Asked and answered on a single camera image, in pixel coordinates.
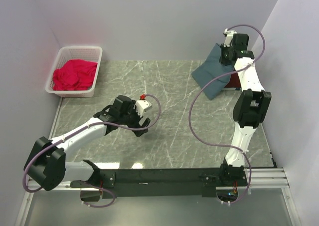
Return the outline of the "white plastic laundry basket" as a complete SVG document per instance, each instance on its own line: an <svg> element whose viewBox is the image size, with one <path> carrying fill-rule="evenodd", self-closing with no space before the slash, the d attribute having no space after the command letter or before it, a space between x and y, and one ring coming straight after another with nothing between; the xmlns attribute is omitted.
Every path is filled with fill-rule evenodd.
<svg viewBox="0 0 319 226"><path fill-rule="evenodd" d="M102 52L102 48L98 46L66 46L61 48L51 67L51 71L45 86L46 92L50 94L56 94L60 97L92 97L95 91L97 76L102 58ZM54 91L52 89L54 85L52 80L54 71L56 69L60 69L67 61L74 59L96 62L98 64L93 85L88 90L83 91Z"/></svg>

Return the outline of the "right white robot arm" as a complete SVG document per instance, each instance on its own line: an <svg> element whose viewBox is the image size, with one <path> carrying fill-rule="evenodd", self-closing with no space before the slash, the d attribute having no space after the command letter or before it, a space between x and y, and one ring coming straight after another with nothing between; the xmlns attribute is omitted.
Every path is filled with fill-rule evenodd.
<svg viewBox="0 0 319 226"><path fill-rule="evenodd" d="M224 35L220 63L234 66L241 86L241 94L233 109L235 132L231 143L241 150L230 148L225 161L233 167L242 167L245 165L243 153L248 152L253 134L264 121L272 95L260 83L254 54L247 49L249 36L228 29Z"/></svg>

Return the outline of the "folded white blue t-shirt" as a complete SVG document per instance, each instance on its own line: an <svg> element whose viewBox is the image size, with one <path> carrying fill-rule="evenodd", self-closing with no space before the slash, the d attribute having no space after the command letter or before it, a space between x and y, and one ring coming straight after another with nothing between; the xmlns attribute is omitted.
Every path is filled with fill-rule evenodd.
<svg viewBox="0 0 319 226"><path fill-rule="evenodd" d="M241 91L241 88L238 87L225 87L223 90L230 90L230 91Z"/></svg>

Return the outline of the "aluminium rail frame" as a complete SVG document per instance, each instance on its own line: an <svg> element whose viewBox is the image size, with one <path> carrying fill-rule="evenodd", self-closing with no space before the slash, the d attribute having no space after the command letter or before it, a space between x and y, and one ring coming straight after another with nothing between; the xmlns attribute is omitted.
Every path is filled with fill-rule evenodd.
<svg viewBox="0 0 319 226"><path fill-rule="evenodd" d="M148 129L153 126L153 122L150 122ZM231 146L231 148L234 148L238 151L241 149L236 148L234 146ZM248 158L245 153L243 153L245 157L245 164L248 162ZM233 167L231 165L228 165L227 162L224 160L223 163L218 167ZM252 168L252 167L247 167L244 168L244 172L246 176L248 177L248 185L243 187L245 189L245 193L248 194L250 193L251 188L287 188L289 186L288 180L285 176L285 173L283 169L279 168ZM113 192L110 190L101 188L101 187L95 187L92 185L89 185L87 188L93 188L98 191L100 191L103 194L109 194L111 200L115 200L117 197ZM219 199L223 204L231 205L241 199L241 195L238 194L238 189L239 186L234 186L234 187L218 187L216 189L216 196L217 196L217 191L219 190L225 190L229 189L230 192L226 196L221 196Z"/></svg>

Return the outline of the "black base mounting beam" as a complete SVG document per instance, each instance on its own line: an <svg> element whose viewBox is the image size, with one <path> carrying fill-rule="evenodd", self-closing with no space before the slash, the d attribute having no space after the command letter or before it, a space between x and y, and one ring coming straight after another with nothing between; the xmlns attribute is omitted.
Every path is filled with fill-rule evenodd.
<svg viewBox="0 0 319 226"><path fill-rule="evenodd" d="M99 170L88 180L74 180L72 188L89 185L110 190L116 197L215 197L218 187L245 187L244 168L116 169Z"/></svg>

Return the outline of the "crumpled pink-red t-shirt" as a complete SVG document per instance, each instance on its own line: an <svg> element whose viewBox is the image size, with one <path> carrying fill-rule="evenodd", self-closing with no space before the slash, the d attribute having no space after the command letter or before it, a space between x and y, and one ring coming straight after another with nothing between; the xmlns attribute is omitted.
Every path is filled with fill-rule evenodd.
<svg viewBox="0 0 319 226"><path fill-rule="evenodd" d="M88 90L95 78L96 62L74 59L67 61L53 73L54 91L83 91Z"/></svg>

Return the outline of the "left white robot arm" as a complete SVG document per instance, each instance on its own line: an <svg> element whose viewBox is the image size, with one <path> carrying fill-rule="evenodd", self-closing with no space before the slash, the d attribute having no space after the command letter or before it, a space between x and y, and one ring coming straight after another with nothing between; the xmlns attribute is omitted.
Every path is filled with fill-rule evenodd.
<svg viewBox="0 0 319 226"><path fill-rule="evenodd" d="M64 181L83 181L88 187L101 184L100 168L89 160L67 162L67 155L118 128L129 129L137 137L141 136L148 131L151 121L147 118L143 124L139 122L151 108L152 104L144 95L137 101L119 95L111 105L76 129L52 139L37 139L23 168L23 176L30 176L46 191Z"/></svg>

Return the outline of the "blue-grey t-shirt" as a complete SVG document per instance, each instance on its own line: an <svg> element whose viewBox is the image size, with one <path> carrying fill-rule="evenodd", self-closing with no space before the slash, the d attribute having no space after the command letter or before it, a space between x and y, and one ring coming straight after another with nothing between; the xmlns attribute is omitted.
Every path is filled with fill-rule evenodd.
<svg viewBox="0 0 319 226"><path fill-rule="evenodd" d="M220 58L220 45L215 44L213 49L211 50L210 54L208 55L207 59L192 72L192 77L195 80L195 82L198 84L198 86L202 89L207 83L209 83L212 79L232 72L234 71L234 66L232 65L222 65L219 62ZM231 75L227 75L224 77L221 77L211 84L207 86L203 93L205 96L212 100L214 99L222 90L225 88L225 86L230 81Z"/></svg>

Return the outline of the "folded dark red t-shirt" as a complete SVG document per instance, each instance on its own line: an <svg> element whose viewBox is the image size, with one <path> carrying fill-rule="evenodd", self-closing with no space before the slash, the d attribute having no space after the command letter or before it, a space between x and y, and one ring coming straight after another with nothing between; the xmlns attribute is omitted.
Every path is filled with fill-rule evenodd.
<svg viewBox="0 0 319 226"><path fill-rule="evenodd" d="M234 89L241 88L240 79L237 73L234 73L231 75L230 81L225 86L225 89L231 89L231 88L234 88Z"/></svg>

